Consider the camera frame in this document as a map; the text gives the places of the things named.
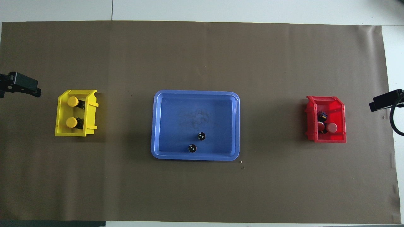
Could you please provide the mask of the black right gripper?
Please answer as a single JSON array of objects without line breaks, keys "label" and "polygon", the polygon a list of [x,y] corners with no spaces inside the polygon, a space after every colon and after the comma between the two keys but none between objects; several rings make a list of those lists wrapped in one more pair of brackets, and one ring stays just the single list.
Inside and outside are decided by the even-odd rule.
[{"label": "black right gripper", "polygon": [[402,89],[393,90],[373,97],[373,102],[369,103],[370,111],[375,112],[378,110],[391,108],[399,97],[401,97],[399,106],[404,106],[404,91]]}]

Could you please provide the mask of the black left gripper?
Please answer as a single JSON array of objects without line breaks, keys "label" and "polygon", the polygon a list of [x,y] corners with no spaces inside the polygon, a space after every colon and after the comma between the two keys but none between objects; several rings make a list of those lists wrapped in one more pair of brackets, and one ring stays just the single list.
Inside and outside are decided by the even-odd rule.
[{"label": "black left gripper", "polygon": [[0,98],[4,98],[7,89],[8,92],[20,92],[40,97],[41,89],[38,84],[36,79],[18,72],[10,72],[8,75],[0,74]]}]

